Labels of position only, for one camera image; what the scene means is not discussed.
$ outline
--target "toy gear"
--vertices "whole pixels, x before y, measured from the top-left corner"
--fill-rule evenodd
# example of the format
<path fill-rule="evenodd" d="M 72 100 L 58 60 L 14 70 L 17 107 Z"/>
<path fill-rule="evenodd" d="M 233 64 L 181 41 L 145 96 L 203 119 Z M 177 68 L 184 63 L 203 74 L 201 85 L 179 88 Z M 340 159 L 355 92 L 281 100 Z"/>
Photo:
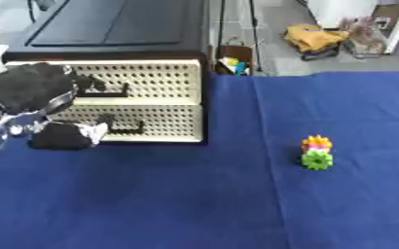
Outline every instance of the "toy gear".
<path fill-rule="evenodd" d="M 333 156 L 325 151 L 310 150 L 303 154 L 303 165 L 309 169 L 325 170 L 333 165 Z"/>
<path fill-rule="evenodd" d="M 320 135 L 317 136 L 309 136 L 307 140 L 303 141 L 303 152 L 307 152 L 310 148 L 314 149 L 323 149 L 330 153 L 333 144 L 331 143 L 328 137 L 322 137 Z"/>
<path fill-rule="evenodd" d="M 333 156 L 330 154 L 332 148 L 333 143 L 327 137 L 309 136 L 303 140 L 303 165 L 314 170 L 327 169 L 333 165 Z"/>

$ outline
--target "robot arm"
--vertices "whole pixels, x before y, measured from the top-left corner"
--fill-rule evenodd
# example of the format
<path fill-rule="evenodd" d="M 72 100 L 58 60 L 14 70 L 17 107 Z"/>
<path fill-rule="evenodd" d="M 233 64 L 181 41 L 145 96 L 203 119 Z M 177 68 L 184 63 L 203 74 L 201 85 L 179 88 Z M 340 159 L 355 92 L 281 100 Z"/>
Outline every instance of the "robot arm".
<path fill-rule="evenodd" d="M 95 125 L 51 121 L 49 114 L 69 108 L 89 88 L 105 90 L 104 83 L 78 76 L 70 68 L 38 63 L 0 73 L 0 148 L 8 135 L 29 135 L 34 149 L 78 150 L 95 146 L 111 129 L 113 116 Z M 21 117 L 30 124 L 14 125 Z"/>

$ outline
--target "drawer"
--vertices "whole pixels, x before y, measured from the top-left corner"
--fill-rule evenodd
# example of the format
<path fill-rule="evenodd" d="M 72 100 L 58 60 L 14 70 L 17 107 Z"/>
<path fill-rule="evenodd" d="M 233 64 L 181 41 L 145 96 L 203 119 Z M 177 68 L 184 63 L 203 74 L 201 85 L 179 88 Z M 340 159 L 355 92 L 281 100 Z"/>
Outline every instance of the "drawer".
<path fill-rule="evenodd" d="M 127 86 L 128 100 L 174 100 L 180 103 L 201 103 L 201 65 L 187 60 L 63 60 L 46 61 L 69 65 L 78 74 L 104 81 L 104 93 L 121 93 Z M 36 63 L 13 61 L 8 66 Z"/>
<path fill-rule="evenodd" d="M 101 114 L 114 114 L 114 132 L 104 141 L 200 142 L 203 139 L 202 107 L 199 105 L 127 104 L 122 99 L 78 99 L 50 118 L 94 125 Z M 137 132 L 143 123 L 142 132 Z"/>

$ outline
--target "blue tablecloth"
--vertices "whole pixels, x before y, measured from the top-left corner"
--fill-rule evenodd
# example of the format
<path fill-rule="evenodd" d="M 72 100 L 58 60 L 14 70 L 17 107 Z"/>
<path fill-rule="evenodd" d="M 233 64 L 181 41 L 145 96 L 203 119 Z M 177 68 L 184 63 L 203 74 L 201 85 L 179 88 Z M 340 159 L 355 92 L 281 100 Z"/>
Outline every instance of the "blue tablecloth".
<path fill-rule="evenodd" d="M 216 77 L 207 146 L 0 155 L 2 248 L 399 248 L 399 73 Z M 300 166 L 329 136 L 335 165 Z"/>
<path fill-rule="evenodd" d="M 292 249 L 399 248 L 399 73 L 255 79 Z M 334 142 L 328 171 L 299 166 L 309 134 Z"/>
<path fill-rule="evenodd" d="M 285 248 L 254 86 L 217 78 L 209 142 L 0 155 L 0 249 Z"/>

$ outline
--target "black cable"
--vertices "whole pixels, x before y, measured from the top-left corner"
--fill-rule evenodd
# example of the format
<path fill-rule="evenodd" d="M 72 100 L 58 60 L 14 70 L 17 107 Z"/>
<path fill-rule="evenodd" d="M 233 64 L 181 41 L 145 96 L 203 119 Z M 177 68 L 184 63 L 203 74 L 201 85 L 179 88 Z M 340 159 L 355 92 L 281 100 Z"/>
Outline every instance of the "black cable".
<path fill-rule="evenodd" d="M 307 5 L 307 0 L 297 0 L 298 3 L 306 6 Z"/>
<path fill-rule="evenodd" d="M 219 18 L 219 34 L 218 34 L 218 47 L 216 48 L 215 63 L 218 63 L 221 50 L 222 50 L 222 39 L 224 35 L 224 15 L 225 15 L 225 2 L 226 0 L 221 0 L 221 14 Z"/>
<path fill-rule="evenodd" d="M 32 22 L 36 22 L 36 18 L 34 17 L 34 10 L 33 10 L 33 0 L 27 0 L 28 6 L 28 14 L 30 15 L 30 19 Z"/>
<path fill-rule="evenodd" d="M 259 49 L 259 38 L 257 36 L 257 26 L 259 25 L 259 21 L 256 19 L 256 13 L 254 10 L 254 0 L 249 0 L 249 8 L 251 10 L 251 19 L 252 19 L 252 28 L 254 33 L 254 43 L 255 43 L 255 50 L 257 55 L 257 71 L 262 72 L 262 62 L 260 59 L 260 49 Z"/>

